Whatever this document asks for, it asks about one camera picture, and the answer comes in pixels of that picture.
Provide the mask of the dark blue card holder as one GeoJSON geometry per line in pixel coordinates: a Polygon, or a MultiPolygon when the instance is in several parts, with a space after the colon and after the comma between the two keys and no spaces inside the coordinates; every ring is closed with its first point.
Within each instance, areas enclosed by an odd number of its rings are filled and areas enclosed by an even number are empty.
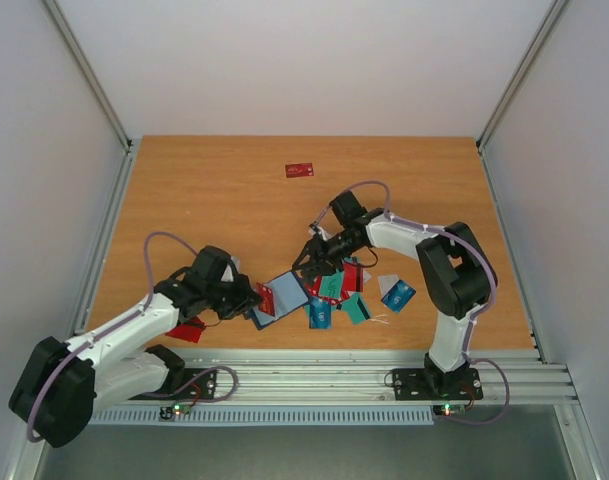
{"type": "Polygon", "coordinates": [[[274,291],[276,314],[274,317],[271,317],[260,312],[258,307],[250,310],[246,314],[246,317],[253,322],[258,331],[267,328],[298,308],[307,305],[311,300],[311,295],[304,287],[303,282],[293,271],[287,271],[263,284],[270,286],[274,291]]]}

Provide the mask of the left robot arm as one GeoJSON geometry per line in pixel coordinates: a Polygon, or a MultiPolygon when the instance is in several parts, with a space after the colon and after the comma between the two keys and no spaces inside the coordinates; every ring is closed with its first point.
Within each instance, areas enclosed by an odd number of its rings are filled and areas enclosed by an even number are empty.
{"type": "Polygon", "coordinates": [[[230,320],[258,306],[261,296],[226,251],[206,246],[193,263],[152,282],[146,296],[102,326],[32,350],[10,396],[9,409],[26,424],[31,443],[61,447],[92,415],[140,394],[173,398],[185,386],[183,361],[148,341],[211,310],[230,320]],[[138,357],[130,355],[146,347],[138,357]]]}

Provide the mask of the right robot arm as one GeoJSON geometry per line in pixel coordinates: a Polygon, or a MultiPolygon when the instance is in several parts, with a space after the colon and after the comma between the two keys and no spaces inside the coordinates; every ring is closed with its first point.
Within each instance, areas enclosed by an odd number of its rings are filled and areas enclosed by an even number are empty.
{"type": "Polygon", "coordinates": [[[470,341],[477,317],[495,302],[497,277],[470,227],[420,224],[385,208],[367,210],[345,191],[330,202],[342,230],[329,236],[310,225],[311,238],[293,263],[310,285],[343,269],[362,248],[386,249],[419,262],[430,300],[438,311],[433,343],[424,357],[420,384],[433,398],[457,389],[471,365],[470,341]]]}

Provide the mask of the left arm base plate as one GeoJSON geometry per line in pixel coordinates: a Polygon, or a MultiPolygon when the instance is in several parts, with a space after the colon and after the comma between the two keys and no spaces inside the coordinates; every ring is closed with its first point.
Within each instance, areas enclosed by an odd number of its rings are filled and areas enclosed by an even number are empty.
{"type": "Polygon", "coordinates": [[[213,369],[187,368],[176,387],[163,386],[153,393],[131,397],[131,400],[191,400],[196,395],[200,399],[211,400],[214,398],[217,377],[218,373],[213,369]]]}

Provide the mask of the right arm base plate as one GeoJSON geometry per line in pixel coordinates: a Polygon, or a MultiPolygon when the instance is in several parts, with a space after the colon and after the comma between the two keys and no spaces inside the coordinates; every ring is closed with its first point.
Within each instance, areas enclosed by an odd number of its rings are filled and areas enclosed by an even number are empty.
{"type": "Polygon", "coordinates": [[[441,373],[426,368],[397,368],[390,371],[398,401],[482,400],[484,393],[477,369],[465,366],[441,373]]]}

